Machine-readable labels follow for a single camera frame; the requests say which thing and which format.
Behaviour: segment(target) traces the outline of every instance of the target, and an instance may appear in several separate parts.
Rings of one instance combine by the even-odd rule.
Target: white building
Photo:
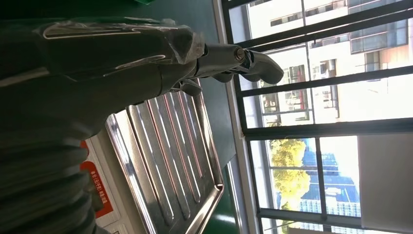
[[[251,38],[302,27],[388,4],[349,0],[258,0],[247,6]],[[408,20],[310,41],[268,54],[284,69],[281,83],[345,76],[411,65]],[[297,90],[261,97],[264,127],[412,117],[406,108],[411,79],[399,77]]]

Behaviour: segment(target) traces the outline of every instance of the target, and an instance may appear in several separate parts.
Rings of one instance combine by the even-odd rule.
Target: window frame
[[[249,3],[248,0],[222,0],[223,16],[225,22],[225,32],[227,42],[232,43],[232,31],[229,21],[229,9],[242,6]],[[362,28],[369,28],[376,25],[381,25],[391,21],[399,21],[400,19],[408,19],[411,16],[407,13],[400,12],[407,9],[409,6],[407,0],[391,3],[389,5],[377,7],[363,12],[354,13],[351,16],[344,16],[313,25],[304,25],[301,28],[292,29],[282,33],[275,33],[266,37],[251,39],[238,43],[243,48],[254,47],[254,50],[259,52],[275,50],[289,45],[299,43],[308,43],[311,40],[322,39],[339,34],[346,34]],[[244,97],[260,96],[275,92],[286,92],[291,90],[311,89],[315,87],[338,85],[342,83],[350,83],[357,81],[369,81],[378,78],[387,78],[399,75],[412,74],[413,66],[393,68],[387,70],[379,70],[366,72],[363,74],[352,74],[335,78],[326,78],[321,80],[311,80],[303,83],[292,83],[288,85],[271,86],[258,88],[253,90],[241,90],[239,79],[234,79],[234,88],[236,100],[238,103],[238,115],[240,117],[240,126],[243,135],[245,136],[246,148],[248,151],[248,159],[252,162],[251,141],[282,139],[286,136],[296,135],[304,137],[314,137],[319,139],[325,136],[352,136],[360,134],[381,134],[381,133],[402,133],[413,132],[413,118],[405,119],[385,119],[385,120],[369,120],[359,122],[339,122],[332,124],[314,124],[314,125],[296,125],[296,126],[280,126],[280,127],[259,127],[248,129],[245,119]],[[360,218],[346,217],[340,215],[327,214],[326,207],[322,207],[322,214],[280,211],[273,209],[265,209],[259,207],[257,200],[257,188],[254,187],[254,194],[257,205],[257,217],[270,219],[284,219],[301,222],[318,223],[324,226],[337,226],[345,228],[363,229]]]

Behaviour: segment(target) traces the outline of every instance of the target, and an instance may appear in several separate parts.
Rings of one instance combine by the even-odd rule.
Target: glass pane
[[[257,0],[229,10],[234,43],[280,33],[351,13],[383,6],[396,0]]]
[[[303,27],[301,0],[259,0],[229,10],[234,42]]]
[[[361,216],[357,136],[320,138],[327,213]]]
[[[315,140],[252,141],[262,208],[321,212]]]
[[[345,76],[374,70],[410,66],[407,20],[309,41],[277,49],[267,54],[284,70],[277,85],[315,79]],[[375,64],[369,65],[367,54],[375,53]],[[251,83],[240,78],[241,89],[273,86],[265,82]]]
[[[375,70],[376,63],[370,64]],[[413,74],[313,88],[316,123],[413,117]]]
[[[309,89],[244,98],[248,128],[313,124]]]
[[[288,234],[288,228],[323,231],[323,226],[314,223],[294,222],[280,219],[262,218],[264,234]]]
[[[346,0],[304,0],[305,23],[318,23],[348,15]]]

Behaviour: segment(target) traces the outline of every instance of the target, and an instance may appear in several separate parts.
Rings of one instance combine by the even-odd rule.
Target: ribbed metal surface
[[[168,93],[107,127],[147,233],[200,233],[223,192],[202,96]]]

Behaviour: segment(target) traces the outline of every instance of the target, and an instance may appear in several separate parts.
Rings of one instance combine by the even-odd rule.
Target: black window frame
[[[232,29],[229,18],[229,10],[234,7],[243,6],[251,1],[249,0],[222,0],[223,15],[225,23],[225,32],[228,43],[233,43]],[[384,6],[368,9],[363,12],[353,13],[347,16],[323,21],[320,23],[305,25],[300,28],[291,29],[281,33],[271,34],[257,39],[249,39],[237,43],[243,48],[250,48],[258,52],[266,52],[276,49],[281,49],[287,46],[297,45],[300,43],[308,43],[309,41],[316,41],[327,37],[335,37],[336,35],[344,35],[353,31],[370,28],[390,22],[399,20],[406,20],[411,18],[413,10],[411,1],[401,0],[390,3]],[[406,133],[413,132],[413,117],[400,119],[383,119],[383,120],[369,120],[356,122],[338,122],[326,124],[308,124],[295,126],[274,126],[248,128],[246,123],[246,116],[244,112],[244,98],[251,96],[260,96],[265,94],[272,94],[278,92],[287,92],[292,90],[312,89],[322,86],[330,86],[332,88],[339,84],[377,80],[381,78],[392,78],[400,75],[413,74],[413,65],[406,67],[399,67],[386,70],[378,70],[365,72],[360,74],[352,74],[340,77],[325,78],[319,80],[309,80],[306,82],[291,83],[279,86],[270,86],[263,88],[256,88],[251,90],[242,90],[240,81],[237,77],[234,78],[235,95],[238,104],[241,129],[247,142],[248,158],[250,163],[253,162],[251,141],[256,140],[274,140],[284,139],[288,136],[300,136],[300,138],[314,138],[316,141],[316,157],[318,165],[322,165],[322,155],[320,151],[319,139],[320,137],[333,136],[354,136],[362,134],[387,134],[387,133]],[[321,214],[302,213],[285,210],[274,210],[261,208],[258,201],[258,191],[254,187],[255,202],[257,205],[257,218],[259,225],[261,218],[293,220],[297,222],[318,223],[324,226],[324,231],[331,231],[331,227],[344,227],[353,229],[365,229],[361,225],[361,219],[357,217],[331,215],[327,213],[324,179],[322,167],[318,166],[318,175],[320,176],[320,198],[321,198]],[[254,186],[255,175],[252,173]]]

